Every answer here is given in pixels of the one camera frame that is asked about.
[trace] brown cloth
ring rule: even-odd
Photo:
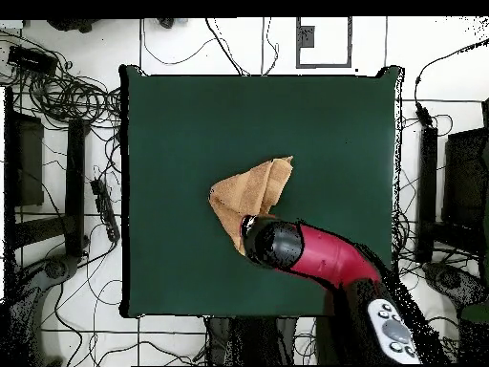
[[[209,203],[240,254],[245,255],[240,237],[243,217],[268,214],[278,203],[292,172],[290,161],[291,156],[273,159],[212,186]]]

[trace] white surface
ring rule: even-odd
[[[0,20],[0,28],[22,29],[24,24],[22,20]]]
[[[302,26],[314,26],[314,48],[301,50],[301,63],[345,64],[348,58],[348,17],[302,17]]]

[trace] white controller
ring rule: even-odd
[[[384,354],[398,363],[421,364],[410,330],[389,301],[373,300],[368,313]]]

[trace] green tabletop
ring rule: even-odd
[[[367,244],[390,265],[397,68],[379,78],[126,73],[128,316],[322,313],[322,287],[248,262],[208,202],[214,183],[272,158],[294,157],[271,213]]]

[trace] wire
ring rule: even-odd
[[[198,54],[205,45],[207,45],[208,43],[212,42],[212,41],[216,41],[219,39],[221,39],[221,41],[225,44],[226,48],[229,50],[229,45],[227,44],[227,41],[224,39],[224,38],[211,38],[207,41],[205,41],[200,48],[198,48],[194,53],[192,53],[190,56],[186,57],[185,59],[182,59],[182,60],[179,60],[177,62],[165,62],[161,59],[159,59],[157,56],[155,56],[148,48],[148,46],[146,45],[146,29],[145,29],[145,18],[142,19],[142,46],[144,47],[144,49],[148,52],[149,55],[151,55],[154,59],[156,59],[159,63],[161,63],[162,65],[167,65],[167,66],[173,66],[173,65],[179,65],[180,63],[183,63],[183,62],[186,62],[187,60],[191,59],[192,57],[194,57],[196,54]]]
[[[132,345],[132,346],[129,346],[127,348],[124,348],[124,349],[114,349],[113,351],[109,351],[109,352],[106,352],[102,358],[100,359],[100,361],[96,364],[96,367],[100,367],[100,364],[102,363],[103,359],[108,356],[109,354],[115,354],[115,353],[121,353],[121,352],[127,352],[127,351],[130,351],[131,349],[134,349],[134,348],[137,348],[138,345],[150,345],[151,347],[153,347],[154,349],[156,349],[157,351],[165,354],[165,355],[169,355],[169,356],[173,356],[175,359],[178,359],[179,361],[181,361],[183,364],[187,364],[189,366],[197,366],[197,364],[193,363],[192,362],[192,359],[188,356],[179,356],[179,355],[176,355],[172,352],[168,352],[168,351],[165,351],[164,349],[162,348],[159,348],[157,345],[155,345],[153,342],[150,342],[149,340],[142,340],[139,344],[135,344],[135,345]]]
[[[270,31],[270,24],[271,24],[271,17],[270,19],[268,20],[268,27],[266,29],[266,42],[268,42],[268,45],[271,47],[271,49],[273,50],[273,52],[275,53],[275,56],[273,58],[273,62],[271,64],[271,66],[268,68],[268,70],[265,72],[265,76],[268,75],[271,70],[275,67],[275,64],[277,63],[277,60],[279,58],[279,44],[278,42],[275,44],[275,46],[273,46],[270,42],[270,40],[268,39],[268,32]]]
[[[423,75],[423,72],[425,71],[426,68],[428,68],[429,66],[433,65],[434,63],[436,63],[440,60],[443,60],[443,59],[446,59],[450,56],[453,56],[454,54],[461,54],[461,53],[464,53],[467,51],[471,51],[471,50],[478,48],[480,46],[486,46],[487,44],[489,44],[489,38],[484,39],[483,41],[480,41],[480,42],[476,42],[475,44],[472,44],[472,45],[467,45],[463,48],[460,48],[459,50],[452,52],[451,54],[447,54],[443,57],[439,57],[438,59],[435,59],[435,60],[431,61],[430,63],[426,64],[423,67],[423,69],[421,69],[421,72],[419,72],[419,75],[417,76],[416,81],[415,81],[415,104],[416,104],[416,106],[419,105],[419,103],[417,101],[417,85],[421,81],[421,76]]]
[[[438,134],[438,137],[439,138],[440,137],[444,137],[444,136],[450,134],[452,132],[452,129],[454,128],[454,120],[448,114],[437,114],[435,116],[432,116],[432,119],[434,119],[435,122],[436,122],[436,128],[438,127],[438,120],[437,119],[438,118],[441,118],[441,117],[445,117],[445,118],[447,118],[450,121],[450,129],[446,133],[444,133],[444,134]],[[413,123],[411,123],[409,125],[406,125],[406,123],[408,121],[413,121]],[[402,125],[402,129],[403,130],[406,129],[406,128],[409,128],[409,127],[411,127],[413,125],[416,125],[417,123],[419,123],[419,119],[406,119],[406,118],[402,117],[402,124],[401,125]]]
[[[209,24],[209,19],[208,18],[205,18],[205,24],[207,25],[207,28],[212,32],[212,34],[214,35],[215,39],[218,41],[218,44],[219,46],[221,47],[221,49],[223,50],[224,54],[226,55],[226,57],[229,59],[229,62],[231,62],[231,64],[233,65],[234,69],[236,69],[236,72],[238,72],[238,75],[242,76],[243,75],[243,70],[240,70],[236,64],[236,62],[233,60],[233,58],[230,56],[230,54],[228,54],[225,49],[224,49],[224,46],[223,44],[221,43],[221,40],[219,39],[219,37],[216,35],[216,32],[212,29],[212,27],[210,26]]]
[[[447,322],[451,323],[452,325],[454,325],[458,329],[458,324],[454,320],[447,318],[446,316],[434,316],[433,318],[427,319],[426,322],[430,323],[430,322],[433,322],[436,320],[447,321]]]
[[[74,357],[76,356],[76,354],[78,353],[78,351],[80,350],[81,348],[81,345],[83,344],[83,336],[82,334],[77,331],[75,328],[73,328],[71,325],[68,325],[65,321],[63,321],[61,319],[61,317],[59,316],[59,313],[57,312],[58,310],[58,305],[59,305],[59,301],[61,300],[61,297],[63,296],[63,290],[64,290],[64,283],[61,283],[61,291],[59,293],[59,296],[57,297],[57,300],[56,300],[56,303],[54,304],[54,313],[56,315],[56,318],[57,320],[63,324],[64,327],[68,328],[69,330],[73,331],[74,333],[76,333],[78,335],[78,337],[80,338],[80,341],[78,343],[78,347],[76,348],[76,350],[74,351],[74,353],[72,354],[72,356],[70,357],[70,359],[68,360],[68,363],[66,364],[66,367],[70,367],[70,364],[72,364],[72,361],[74,359]]]

